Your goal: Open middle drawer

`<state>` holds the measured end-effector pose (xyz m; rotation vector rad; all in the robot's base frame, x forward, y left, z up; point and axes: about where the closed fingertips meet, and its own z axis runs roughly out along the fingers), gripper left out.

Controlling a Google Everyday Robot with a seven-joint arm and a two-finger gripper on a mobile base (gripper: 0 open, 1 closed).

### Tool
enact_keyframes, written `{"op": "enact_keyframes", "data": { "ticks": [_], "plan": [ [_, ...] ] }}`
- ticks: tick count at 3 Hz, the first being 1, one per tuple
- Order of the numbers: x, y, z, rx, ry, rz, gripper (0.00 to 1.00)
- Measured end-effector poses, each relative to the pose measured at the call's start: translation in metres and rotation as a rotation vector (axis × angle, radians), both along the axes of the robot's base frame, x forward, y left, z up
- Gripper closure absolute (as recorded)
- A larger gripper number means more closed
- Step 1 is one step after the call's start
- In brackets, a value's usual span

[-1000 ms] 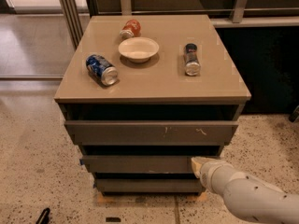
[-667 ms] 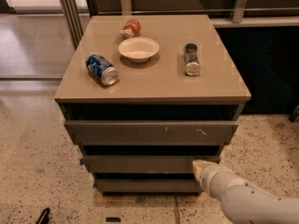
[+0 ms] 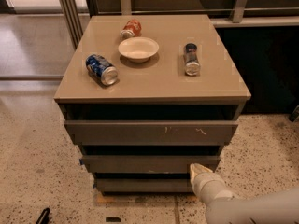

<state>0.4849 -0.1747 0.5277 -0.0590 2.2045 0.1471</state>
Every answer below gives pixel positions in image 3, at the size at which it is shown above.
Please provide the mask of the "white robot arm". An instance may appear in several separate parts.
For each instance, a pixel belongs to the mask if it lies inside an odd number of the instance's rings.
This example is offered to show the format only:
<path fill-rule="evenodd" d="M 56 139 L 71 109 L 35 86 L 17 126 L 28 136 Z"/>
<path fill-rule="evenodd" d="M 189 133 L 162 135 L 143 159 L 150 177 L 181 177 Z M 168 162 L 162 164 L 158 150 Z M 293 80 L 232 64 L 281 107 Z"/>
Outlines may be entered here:
<path fill-rule="evenodd" d="M 205 166 L 190 165 L 192 191 L 206 206 L 207 224 L 299 224 L 299 188 L 242 199 Z"/>

